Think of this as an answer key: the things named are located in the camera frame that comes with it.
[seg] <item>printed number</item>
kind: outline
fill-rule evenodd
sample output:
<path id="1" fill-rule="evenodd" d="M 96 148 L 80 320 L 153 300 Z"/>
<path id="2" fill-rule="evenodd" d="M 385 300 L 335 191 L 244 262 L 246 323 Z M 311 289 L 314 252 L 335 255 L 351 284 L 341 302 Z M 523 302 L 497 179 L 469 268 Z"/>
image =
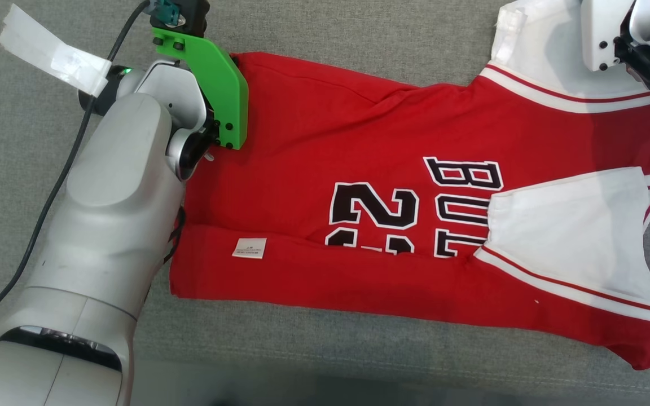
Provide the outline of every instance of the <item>printed number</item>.
<path id="1" fill-rule="evenodd" d="M 359 224 L 362 211 L 356 208 L 356 203 L 359 203 L 379 228 L 405 230 L 418 222 L 419 200 L 415 192 L 408 189 L 395 189 L 392 201 L 398 204 L 396 211 L 387 208 L 382 198 L 367 182 L 336 183 L 330 204 L 330 224 Z M 338 227 L 325 237 L 325 244 L 328 246 L 358 246 L 358 230 Z M 415 246 L 408 237 L 387 234 L 385 251 L 392 254 L 414 252 Z"/>
<path id="2" fill-rule="evenodd" d="M 361 210 L 355 208 L 357 202 L 378 227 L 405 230 L 414 226 L 418 221 L 418 196 L 415 192 L 397 188 L 393 191 L 392 200 L 398 203 L 395 213 L 387 208 L 369 183 L 335 183 L 330 204 L 330 224 L 359 224 Z"/>

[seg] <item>red jersey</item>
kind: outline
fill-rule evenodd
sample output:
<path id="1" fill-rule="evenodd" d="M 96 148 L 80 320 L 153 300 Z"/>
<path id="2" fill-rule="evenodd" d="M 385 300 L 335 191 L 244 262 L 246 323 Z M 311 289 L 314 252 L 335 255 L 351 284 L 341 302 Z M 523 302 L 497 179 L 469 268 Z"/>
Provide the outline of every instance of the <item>red jersey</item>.
<path id="1" fill-rule="evenodd" d="M 539 20 L 500 41 L 499 21 L 467 87 L 240 55 L 248 139 L 188 183 L 173 294 L 533 329 L 650 367 L 650 95 L 625 72 L 554 85 L 519 51 Z"/>

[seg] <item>gray fabric surface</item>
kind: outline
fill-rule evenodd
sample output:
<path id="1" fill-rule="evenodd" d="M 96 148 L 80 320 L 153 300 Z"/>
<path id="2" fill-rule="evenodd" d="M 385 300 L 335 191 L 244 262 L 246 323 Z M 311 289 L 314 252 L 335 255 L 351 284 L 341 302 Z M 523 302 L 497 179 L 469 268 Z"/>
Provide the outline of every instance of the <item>gray fabric surface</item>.
<path id="1" fill-rule="evenodd" d="M 503 3 L 214 0 L 208 34 L 229 51 L 270 51 L 418 85 L 467 84 L 489 59 Z M 9 4 L 0 0 L 0 29 Z M 105 56 L 136 2 L 18 0 L 18 5 L 72 46 Z M 144 68 L 155 57 L 147 22 L 140 18 L 118 61 Z M 81 115 L 72 88 L 0 48 L 0 288 L 20 260 Z M 650 264 L 650 229 L 645 241 Z M 8 298 L 2 308 L 10 305 Z M 650 399 L 650 370 L 634 372 L 605 349 L 561 337 L 258 303 L 184 301 L 168 294 L 166 270 L 152 287 L 136 350 L 140 358 L 296 368 L 520 395 Z"/>

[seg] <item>black lettering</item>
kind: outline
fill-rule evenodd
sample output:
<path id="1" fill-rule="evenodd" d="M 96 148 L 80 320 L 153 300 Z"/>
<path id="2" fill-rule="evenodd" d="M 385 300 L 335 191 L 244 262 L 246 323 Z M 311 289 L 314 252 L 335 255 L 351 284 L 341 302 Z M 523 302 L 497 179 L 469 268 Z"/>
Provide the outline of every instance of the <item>black lettering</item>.
<path id="1" fill-rule="evenodd" d="M 497 162 L 458 162 L 423 157 L 433 182 L 442 187 L 472 187 L 501 190 L 503 180 Z"/>
<path id="2" fill-rule="evenodd" d="M 476 208 L 488 210 L 490 200 L 486 198 L 464 197 L 454 195 L 438 195 L 436 197 L 436 206 L 438 208 L 438 218 L 442 221 L 452 221 L 455 223 L 475 224 L 475 226 L 488 226 L 488 213 L 483 215 L 472 215 L 467 213 L 456 213 L 451 206 L 461 206 L 462 208 Z"/>
<path id="3" fill-rule="evenodd" d="M 450 242 L 456 242 L 457 244 L 467 244 L 470 246 L 482 246 L 485 243 L 485 239 L 474 236 L 453 234 L 448 230 L 436 229 L 435 256 L 439 258 L 456 257 L 458 255 L 458 251 L 449 247 Z"/>

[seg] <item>care label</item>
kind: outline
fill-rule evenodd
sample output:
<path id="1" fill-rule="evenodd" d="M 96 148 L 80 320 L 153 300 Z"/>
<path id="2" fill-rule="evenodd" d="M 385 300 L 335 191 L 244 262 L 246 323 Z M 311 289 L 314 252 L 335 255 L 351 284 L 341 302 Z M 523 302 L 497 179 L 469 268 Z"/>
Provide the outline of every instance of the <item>care label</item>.
<path id="1" fill-rule="evenodd" d="M 262 259 L 267 239 L 239 239 L 233 257 Z"/>

